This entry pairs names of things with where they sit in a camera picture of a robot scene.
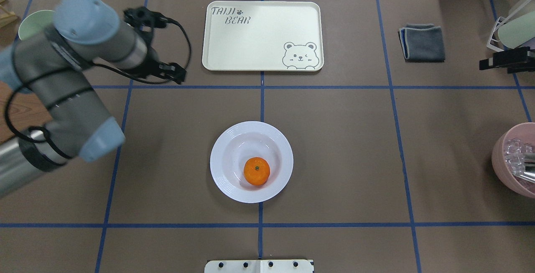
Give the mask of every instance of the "wooden surface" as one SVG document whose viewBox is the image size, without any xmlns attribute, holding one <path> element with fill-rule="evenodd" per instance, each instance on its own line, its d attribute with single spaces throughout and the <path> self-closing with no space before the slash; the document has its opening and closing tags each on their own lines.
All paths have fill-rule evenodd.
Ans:
<svg viewBox="0 0 535 273">
<path fill-rule="evenodd" d="M 5 104 L 11 94 L 7 84 L 0 82 L 0 107 L 4 113 Z M 24 130 L 29 126 L 40 126 L 52 118 L 35 94 L 19 94 L 11 104 L 10 118 L 15 127 Z M 13 134 L 6 126 L 4 115 L 0 119 L 0 142 L 7 141 Z"/>
</svg>

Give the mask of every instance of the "light blue joint cap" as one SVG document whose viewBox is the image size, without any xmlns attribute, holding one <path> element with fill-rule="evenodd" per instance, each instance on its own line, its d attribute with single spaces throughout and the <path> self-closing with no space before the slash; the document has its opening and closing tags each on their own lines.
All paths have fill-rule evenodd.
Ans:
<svg viewBox="0 0 535 273">
<path fill-rule="evenodd" d="M 13 52 L 13 46 L 9 46 L 8 48 L 0 52 L 0 81 L 8 84 L 11 90 L 15 90 L 19 88 L 20 86 L 22 86 L 23 83 L 21 82 L 21 80 L 19 79 L 19 76 L 15 72 L 15 67 L 13 66 L 13 61 L 11 57 L 12 52 Z M 19 92 L 32 93 L 27 88 L 24 88 Z"/>
<path fill-rule="evenodd" d="M 117 149 L 125 141 L 125 135 L 114 117 L 103 122 L 84 143 L 78 154 L 86 162 L 93 162 L 103 155 Z"/>
<path fill-rule="evenodd" d="M 65 39 L 95 45 L 119 30 L 119 16 L 101 0 L 61 0 L 54 12 L 54 26 Z"/>
</svg>

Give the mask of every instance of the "white plate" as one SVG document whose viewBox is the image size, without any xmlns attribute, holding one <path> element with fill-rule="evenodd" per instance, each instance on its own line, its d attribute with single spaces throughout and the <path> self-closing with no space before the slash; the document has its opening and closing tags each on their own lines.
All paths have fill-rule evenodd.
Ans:
<svg viewBox="0 0 535 273">
<path fill-rule="evenodd" d="M 250 185 L 243 176 L 245 163 L 253 157 L 262 157 L 270 166 L 264 185 Z M 294 155 L 286 137 L 260 121 L 231 126 L 216 140 L 210 155 L 210 170 L 217 187 L 243 203 L 263 202 L 277 195 L 288 183 L 293 168 Z"/>
<path fill-rule="evenodd" d="M 202 63 L 212 71 L 318 71 L 319 6 L 302 1 L 214 1 L 206 7 Z"/>
</svg>

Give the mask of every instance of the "tangerine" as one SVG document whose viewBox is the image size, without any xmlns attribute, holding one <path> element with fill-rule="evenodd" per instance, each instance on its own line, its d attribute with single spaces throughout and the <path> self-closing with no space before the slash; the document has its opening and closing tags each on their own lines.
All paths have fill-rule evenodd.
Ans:
<svg viewBox="0 0 535 273">
<path fill-rule="evenodd" d="M 252 185 L 262 185 L 268 181 L 270 174 L 269 164 L 260 157 L 253 157 L 245 163 L 243 175 Z"/>
</svg>

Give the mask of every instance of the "clear plastic object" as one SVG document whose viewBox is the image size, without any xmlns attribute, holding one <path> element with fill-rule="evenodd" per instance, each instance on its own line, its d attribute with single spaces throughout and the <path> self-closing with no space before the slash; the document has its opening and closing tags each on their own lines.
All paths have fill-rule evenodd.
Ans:
<svg viewBox="0 0 535 273">
<path fill-rule="evenodd" d="M 510 167 L 512 175 L 525 181 L 535 183 L 535 174 L 527 169 L 526 162 L 535 163 L 535 159 L 526 159 L 526 154 L 533 153 L 533 146 L 523 143 L 522 140 L 514 138 L 506 143 L 504 148 L 505 162 Z"/>
</svg>

